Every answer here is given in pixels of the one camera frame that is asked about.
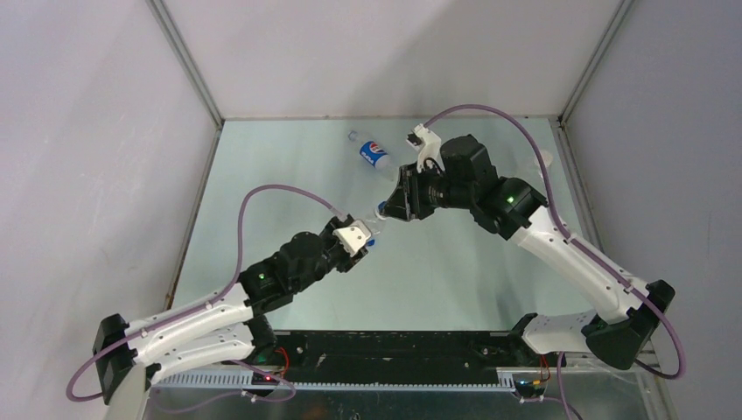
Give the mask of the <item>Pepsi labelled clear bottle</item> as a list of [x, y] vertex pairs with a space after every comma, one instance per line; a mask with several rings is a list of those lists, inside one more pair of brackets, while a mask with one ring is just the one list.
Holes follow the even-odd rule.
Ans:
[[347, 139], [353, 152], [385, 179], [396, 182], [398, 165], [375, 137], [358, 130], [350, 130]]

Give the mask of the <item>left controller board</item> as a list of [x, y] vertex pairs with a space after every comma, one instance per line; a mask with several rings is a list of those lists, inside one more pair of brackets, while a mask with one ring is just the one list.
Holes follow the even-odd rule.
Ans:
[[277, 387], [281, 385], [283, 376], [280, 373], [268, 372], [264, 374], [254, 372], [250, 380], [253, 387]]

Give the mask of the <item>clear bottle with yellow label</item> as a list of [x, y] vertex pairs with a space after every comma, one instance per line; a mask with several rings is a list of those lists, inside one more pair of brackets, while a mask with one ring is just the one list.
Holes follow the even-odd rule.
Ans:
[[[544, 166], [546, 173], [549, 173], [550, 167]], [[517, 177], [528, 182], [531, 186], [545, 192], [544, 171], [542, 170], [538, 157], [535, 155], [524, 158], [518, 165]]]

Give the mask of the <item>controller board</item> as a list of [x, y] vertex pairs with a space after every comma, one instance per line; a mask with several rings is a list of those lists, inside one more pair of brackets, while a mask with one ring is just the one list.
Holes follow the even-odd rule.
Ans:
[[277, 387], [281, 385], [283, 376], [280, 373], [268, 372], [264, 374], [254, 372], [250, 380], [253, 387]]
[[520, 403], [541, 402], [548, 387], [546, 380], [516, 380], [513, 396]]

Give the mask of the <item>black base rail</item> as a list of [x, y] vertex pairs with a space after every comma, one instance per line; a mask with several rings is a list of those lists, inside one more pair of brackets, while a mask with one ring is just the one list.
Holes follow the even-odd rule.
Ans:
[[285, 368], [295, 384], [468, 386], [499, 385], [499, 369], [542, 358], [511, 332], [283, 330], [245, 362]]

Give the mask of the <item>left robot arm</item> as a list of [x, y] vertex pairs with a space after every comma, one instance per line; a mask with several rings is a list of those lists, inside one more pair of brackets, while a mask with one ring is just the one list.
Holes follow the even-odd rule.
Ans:
[[323, 230], [301, 232], [269, 257], [239, 272], [228, 292], [127, 322], [99, 324], [93, 353], [105, 403], [131, 369], [145, 369], [146, 388], [176, 373], [222, 361], [264, 365], [279, 351], [266, 315], [293, 301], [331, 271], [348, 272], [383, 228], [374, 217], [331, 218]]

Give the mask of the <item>right controller board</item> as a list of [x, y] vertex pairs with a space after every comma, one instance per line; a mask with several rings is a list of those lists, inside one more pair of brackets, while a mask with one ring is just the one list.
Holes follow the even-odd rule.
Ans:
[[541, 402], [548, 387], [546, 380], [516, 380], [513, 396], [520, 403]]

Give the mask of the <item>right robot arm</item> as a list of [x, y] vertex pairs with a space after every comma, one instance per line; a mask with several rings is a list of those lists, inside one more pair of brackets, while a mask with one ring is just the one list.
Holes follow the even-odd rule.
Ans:
[[381, 215], [422, 221], [439, 208], [463, 209], [487, 232], [546, 263], [591, 305], [587, 312], [549, 317], [528, 314], [508, 343], [514, 362], [530, 366], [543, 354], [591, 353], [627, 370], [661, 323], [675, 291], [665, 281], [646, 283], [608, 262], [591, 244], [550, 216], [546, 198], [528, 182], [498, 174], [486, 147], [473, 136], [443, 145], [444, 167], [425, 158], [399, 169]]

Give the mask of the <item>clear unlabelled plastic bottle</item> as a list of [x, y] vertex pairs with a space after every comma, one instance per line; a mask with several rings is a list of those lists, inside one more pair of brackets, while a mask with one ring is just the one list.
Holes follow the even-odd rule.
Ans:
[[370, 237], [366, 242], [367, 247], [373, 247], [375, 245], [378, 236], [386, 226], [387, 218], [381, 214], [379, 208], [375, 208], [372, 212], [361, 217], [361, 221], [370, 232]]

